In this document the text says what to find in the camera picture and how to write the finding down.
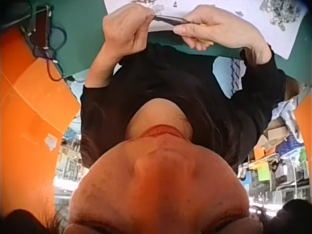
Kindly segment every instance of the hand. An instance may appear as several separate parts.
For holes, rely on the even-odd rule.
[[[247,47],[253,50],[266,45],[261,33],[251,23],[214,6],[198,6],[185,19],[207,25],[185,24],[174,28],[176,34],[197,50],[206,49],[197,38],[211,40],[228,48]]]
[[[103,19],[104,50],[116,60],[146,48],[153,10],[130,3]]]

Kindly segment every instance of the black sweater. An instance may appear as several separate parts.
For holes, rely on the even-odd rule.
[[[148,44],[145,51],[124,58],[108,87],[83,88],[84,166],[89,168],[124,141],[133,115],[154,98],[180,107],[193,128],[194,144],[215,151],[231,166],[242,163],[271,121],[273,108],[284,99],[285,74],[272,55],[268,63],[251,67],[241,53],[247,66],[243,89],[230,99],[212,73],[215,57]]]

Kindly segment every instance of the black sleeve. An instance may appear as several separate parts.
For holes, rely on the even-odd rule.
[[[89,168],[99,155],[97,140],[101,123],[105,116],[105,100],[107,87],[86,88],[83,87],[81,101],[81,141],[80,153],[82,163]]]
[[[241,57],[247,67],[242,78],[243,89],[237,91],[231,98],[241,126],[239,153],[241,162],[268,127],[272,119],[272,110],[285,97],[286,76],[283,71],[278,70],[274,52],[272,50],[271,52],[270,61],[256,67],[249,65],[245,52],[241,52]]]

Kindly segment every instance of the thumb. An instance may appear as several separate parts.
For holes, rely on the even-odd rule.
[[[209,39],[208,26],[202,26],[194,23],[183,24],[174,27],[174,33],[180,36]]]

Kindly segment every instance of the woman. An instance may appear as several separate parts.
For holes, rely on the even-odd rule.
[[[152,10],[129,4],[106,16],[106,41],[81,97],[81,154],[90,171],[73,194],[66,234],[311,228],[311,207],[303,201],[287,204],[271,221],[250,218],[234,173],[283,100],[285,74],[274,53],[255,27],[224,10],[199,6],[185,19],[208,25],[174,28],[191,48],[207,49],[197,38],[244,48],[243,90],[224,96],[212,74],[213,57],[147,45]],[[117,63],[122,68],[112,76]]]

